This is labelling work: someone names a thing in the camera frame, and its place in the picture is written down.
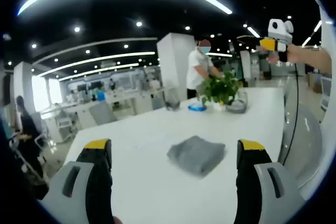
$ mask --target potted plant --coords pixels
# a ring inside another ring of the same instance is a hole
[[[229,71],[224,72],[222,78],[211,77],[205,79],[197,89],[197,98],[202,104],[213,102],[214,108],[222,110],[224,105],[231,105],[238,91],[238,81]]]

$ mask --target white flower pot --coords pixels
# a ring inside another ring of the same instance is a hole
[[[219,102],[212,102],[212,107],[216,111],[225,111],[225,104],[224,105],[220,105]]]

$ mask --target black cable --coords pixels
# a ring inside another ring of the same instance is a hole
[[[292,146],[293,138],[294,138],[294,134],[295,134],[295,130],[296,130],[296,123],[297,123],[297,121],[298,121],[298,110],[299,110],[299,80],[298,80],[298,69],[297,69],[297,67],[296,67],[296,64],[295,64],[295,75],[296,75],[296,86],[297,86],[297,101],[296,101],[295,124],[294,124],[294,129],[293,129],[292,139],[290,140],[290,144],[289,144],[288,152],[287,152],[287,154],[286,154],[285,159],[283,160],[283,164],[282,164],[283,166],[285,165],[285,162],[286,162],[286,159],[287,159],[287,157],[288,157],[290,148],[291,148],[291,146]]]

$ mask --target computer monitor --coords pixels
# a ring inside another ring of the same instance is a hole
[[[77,90],[78,90],[78,92],[79,92],[79,91],[86,91],[86,89],[87,89],[87,88],[86,88],[86,84],[82,84],[82,85],[78,85],[78,86],[77,86]]]
[[[95,81],[91,83],[90,89],[95,89],[95,88],[101,89],[102,87],[103,87],[103,83],[101,83],[101,81]]]
[[[327,110],[331,92],[331,79],[328,77],[321,77],[321,85],[322,85],[321,108]]]

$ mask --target black pants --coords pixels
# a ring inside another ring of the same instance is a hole
[[[21,152],[23,158],[32,166],[37,174],[43,178],[42,166],[37,159],[39,153],[39,150],[37,148],[38,147],[34,143],[20,143],[18,149]]]
[[[196,90],[194,89],[187,89],[187,98],[191,99],[196,97]]]

